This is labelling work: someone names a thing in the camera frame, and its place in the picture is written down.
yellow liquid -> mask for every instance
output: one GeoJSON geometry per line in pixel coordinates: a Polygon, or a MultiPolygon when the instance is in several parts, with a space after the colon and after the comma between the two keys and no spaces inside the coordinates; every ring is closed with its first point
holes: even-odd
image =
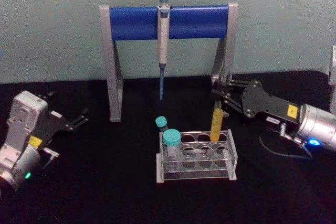
{"type": "Polygon", "coordinates": [[[219,140],[219,134],[221,133],[222,121],[223,121],[224,111],[220,108],[215,108],[214,113],[212,115],[212,124],[211,124],[211,132],[210,139],[213,142],[217,142],[219,140]]]}

black tabletop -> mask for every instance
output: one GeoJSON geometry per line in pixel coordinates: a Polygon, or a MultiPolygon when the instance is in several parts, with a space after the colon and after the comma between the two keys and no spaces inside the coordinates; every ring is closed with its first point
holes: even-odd
{"type": "MultiPolygon", "coordinates": [[[[258,79],[264,89],[288,101],[328,110],[328,77],[314,71],[236,75],[258,79]]],[[[336,223],[336,153],[310,147],[313,160],[280,157],[259,142],[262,122],[242,124],[230,111],[238,152],[237,180],[196,179],[156,183],[159,132],[164,115],[170,128],[208,131],[213,101],[209,77],[165,78],[164,101],[158,79],[124,81],[122,122],[109,122],[105,81],[0,85],[0,134],[4,141],[13,97],[22,90],[55,90],[49,109],[74,119],[89,108],[89,122],[73,134],[54,137],[60,156],[36,169],[10,202],[1,223],[336,223]]],[[[298,152],[266,134],[279,152],[298,152]]]]}

robotic arm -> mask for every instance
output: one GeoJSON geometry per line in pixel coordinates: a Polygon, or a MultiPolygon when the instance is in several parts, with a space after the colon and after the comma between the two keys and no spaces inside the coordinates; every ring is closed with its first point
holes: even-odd
{"type": "Polygon", "coordinates": [[[47,109],[48,97],[38,97],[23,91],[14,97],[7,124],[6,141],[0,149],[1,187],[17,190],[30,171],[40,162],[41,152],[50,155],[47,166],[58,153],[47,146],[59,131],[72,132],[88,121],[85,109],[77,119],[69,122],[56,111],[47,109]]]}
{"type": "Polygon", "coordinates": [[[257,80],[217,80],[212,89],[216,100],[246,117],[265,120],[281,137],[300,147],[307,143],[336,151],[336,116],[308,104],[297,105],[266,93],[257,80]]]}

test tube rack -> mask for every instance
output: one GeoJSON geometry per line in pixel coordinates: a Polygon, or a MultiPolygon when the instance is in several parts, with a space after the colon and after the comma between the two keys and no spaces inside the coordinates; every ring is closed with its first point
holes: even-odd
{"type": "Polygon", "coordinates": [[[236,180],[237,152],[231,130],[221,131],[218,142],[209,131],[182,132],[177,159],[170,159],[160,132],[160,153],[156,154],[156,182],[165,180],[228,178],[236,180]]]}

teal tube cap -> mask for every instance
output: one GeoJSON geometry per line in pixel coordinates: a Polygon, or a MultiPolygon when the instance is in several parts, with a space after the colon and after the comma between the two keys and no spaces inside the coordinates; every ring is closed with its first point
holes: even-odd
{"type": "Polygon", "coordinates": [[[155,123],[157,127],[162,128],[167,125],[167,119],[164,116],[159,116],[158,118],[155,119],[155,123]]]}
{"type": "Polygon", "coordinates": [[[178,130],[169,129],[163,133],[163,142],[167,146],[177,146],[181,142],[181,134],[178,130]]]}

